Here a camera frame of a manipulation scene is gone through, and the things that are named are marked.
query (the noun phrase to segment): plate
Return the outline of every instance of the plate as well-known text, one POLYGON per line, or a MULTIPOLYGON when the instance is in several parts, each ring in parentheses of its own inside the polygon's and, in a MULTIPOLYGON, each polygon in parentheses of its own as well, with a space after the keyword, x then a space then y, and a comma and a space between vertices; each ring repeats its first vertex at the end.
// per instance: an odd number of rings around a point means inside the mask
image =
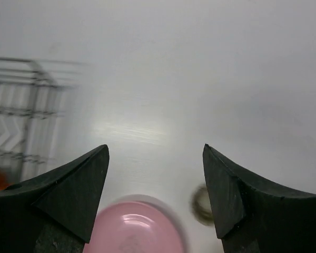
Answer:
POLYGON ((107 207, 83 253, 184 253, 180 234, 162 212, 141 202, 107 207))

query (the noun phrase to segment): pink plate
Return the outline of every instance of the pink plate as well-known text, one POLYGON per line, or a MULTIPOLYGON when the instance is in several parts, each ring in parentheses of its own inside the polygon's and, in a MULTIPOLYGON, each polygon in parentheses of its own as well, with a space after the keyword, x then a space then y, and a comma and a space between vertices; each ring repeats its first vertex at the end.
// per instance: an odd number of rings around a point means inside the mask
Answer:
POLYGON ((95 220, 83 253, 184 253, 170 220, 141 202, 122 202, 104 209, 95 220))

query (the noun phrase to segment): white surface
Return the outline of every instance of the white surface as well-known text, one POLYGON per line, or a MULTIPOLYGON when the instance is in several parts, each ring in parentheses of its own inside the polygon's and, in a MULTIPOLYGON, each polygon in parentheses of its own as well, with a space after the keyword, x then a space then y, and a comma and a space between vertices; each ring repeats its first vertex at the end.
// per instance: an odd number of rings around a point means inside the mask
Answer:
POLYGON ((152 195, 191 252, 221 252, 189 212, 206 142, 316 193, 316 0, 0 1, 0 56, 89 64, 61 161, 108 144, 101 207, 152 195))

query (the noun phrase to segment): wire rack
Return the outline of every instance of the wire rack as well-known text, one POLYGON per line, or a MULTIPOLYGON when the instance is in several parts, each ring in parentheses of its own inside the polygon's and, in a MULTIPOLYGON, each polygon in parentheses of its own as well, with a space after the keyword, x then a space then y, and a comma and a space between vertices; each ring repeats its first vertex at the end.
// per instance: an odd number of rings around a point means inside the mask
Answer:
POLYGON ((71 81, 38 61, 0 57, 0 169, 11 182, 47 171, 71 81))

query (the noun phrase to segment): wire basket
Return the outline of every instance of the wire basket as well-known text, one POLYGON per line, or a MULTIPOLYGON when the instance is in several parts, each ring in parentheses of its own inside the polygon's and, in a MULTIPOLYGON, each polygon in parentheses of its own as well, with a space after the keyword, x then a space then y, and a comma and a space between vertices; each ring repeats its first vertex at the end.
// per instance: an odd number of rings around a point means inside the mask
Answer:
POLYGON ((40 62, 0 57, 0 170, 10 182, 48 170, 69 87, 40 62))

